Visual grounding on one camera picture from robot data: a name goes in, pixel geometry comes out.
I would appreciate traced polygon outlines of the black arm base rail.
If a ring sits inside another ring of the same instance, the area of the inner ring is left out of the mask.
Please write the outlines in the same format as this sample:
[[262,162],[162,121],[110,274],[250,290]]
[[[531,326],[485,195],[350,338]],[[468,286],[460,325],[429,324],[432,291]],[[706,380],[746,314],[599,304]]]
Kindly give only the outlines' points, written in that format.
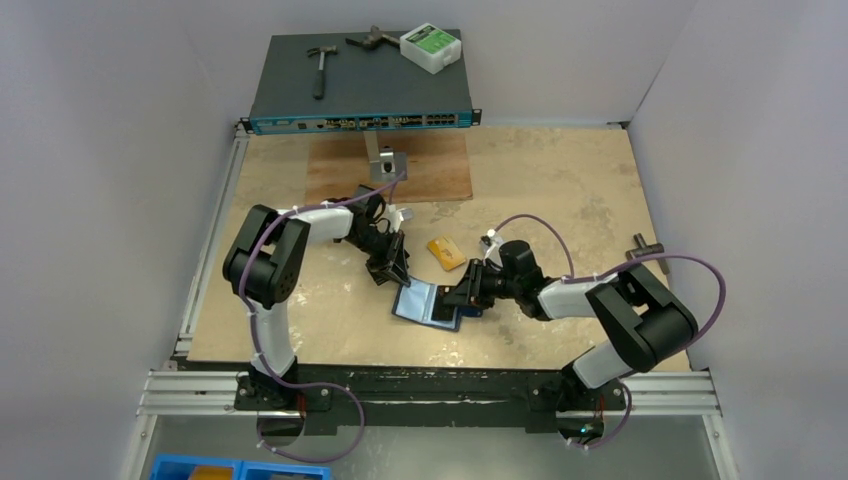
[[300,364],[305,388],[237,376],[235,408],[289,417],[293,430],[331,435],[341,426],[520,428],[564,437],[602,436],[627,409],[621,381],[585,389],[561,369],[489,369]]

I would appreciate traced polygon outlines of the blue leather card holder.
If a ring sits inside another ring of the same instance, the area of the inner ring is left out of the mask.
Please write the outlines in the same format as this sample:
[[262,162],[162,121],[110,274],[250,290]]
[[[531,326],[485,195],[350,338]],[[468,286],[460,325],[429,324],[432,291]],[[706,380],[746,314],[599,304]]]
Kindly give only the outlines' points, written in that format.
[[398,287],[391,313],[396,317],[425,327],[450,332],[458,331],[464,318],[457,320],[455,329],[439,326],[430,320],[436,287],[436,284],[411,277],[409,287],[402,285]]

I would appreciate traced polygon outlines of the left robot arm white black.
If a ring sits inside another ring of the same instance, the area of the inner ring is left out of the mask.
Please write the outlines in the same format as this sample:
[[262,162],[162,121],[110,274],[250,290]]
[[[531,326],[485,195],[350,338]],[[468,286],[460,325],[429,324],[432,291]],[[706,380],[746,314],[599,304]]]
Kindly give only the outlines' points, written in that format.
[[366,255],[366,271],[376,284],[410,286],[405,234],[383,192],[360,185],[351,197],[316,205],[279,210],[258,204],[233,241],[222,274],[247,310],[251,375],[272,408],[289,407],[306,386],[291,371],[296,355],[288,300],[299,283],[308,246],[347,242]]

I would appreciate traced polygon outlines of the single black credit card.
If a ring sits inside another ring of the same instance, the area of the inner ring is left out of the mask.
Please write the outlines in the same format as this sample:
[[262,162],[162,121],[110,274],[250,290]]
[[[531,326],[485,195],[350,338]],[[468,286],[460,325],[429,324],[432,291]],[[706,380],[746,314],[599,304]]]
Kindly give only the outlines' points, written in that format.
[[448,305],[445,298],[449,295],[450,286],[437,286],[433,305],[430,313],[430,320],[439,326],[448,329],[455,329],[457,324],[456,307]]

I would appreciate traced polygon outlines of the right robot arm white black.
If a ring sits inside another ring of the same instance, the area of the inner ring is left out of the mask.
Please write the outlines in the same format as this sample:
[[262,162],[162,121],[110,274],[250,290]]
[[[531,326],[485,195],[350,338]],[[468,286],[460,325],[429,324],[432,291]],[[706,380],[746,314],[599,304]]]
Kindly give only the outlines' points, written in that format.
[[652,370],[698,331],[689,309],[641,264],[574,282],[545,275],[523,240],[504,243],[498,254],[499,262],[473,260],[457,285],[438,287],[430,317],[446,321],[511,299],[525,316],[539,321],[597,319],[606,342],[564,369],[561,392],[573,406],[588,405],[601,386],[625,374]]

